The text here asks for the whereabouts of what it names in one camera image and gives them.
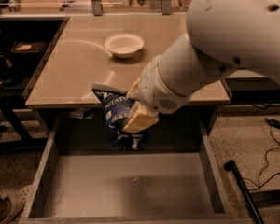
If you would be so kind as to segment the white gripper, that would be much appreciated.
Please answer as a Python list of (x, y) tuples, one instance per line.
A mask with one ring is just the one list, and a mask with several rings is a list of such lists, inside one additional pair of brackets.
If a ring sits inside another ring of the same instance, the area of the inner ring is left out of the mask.
[(160, 55), (145, 66), (140, 78), (130, 87), (126, 96), (136, 101), (123, 121), (122, 130), (126, 133), (140, 133), (159, 120), (159, 112), (172, 114), (189, 102), (188, 96), (171, 91), (159, 73)]

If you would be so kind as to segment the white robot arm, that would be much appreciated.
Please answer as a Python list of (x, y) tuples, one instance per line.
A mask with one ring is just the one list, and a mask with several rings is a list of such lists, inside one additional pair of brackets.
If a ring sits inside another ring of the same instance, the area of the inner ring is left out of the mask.
[(189, 102), (200, 88), (246, 69), (280, 84), (280, 0), (192, 0), (187, 31), (131, 86), (123, 122), (139, 133)]

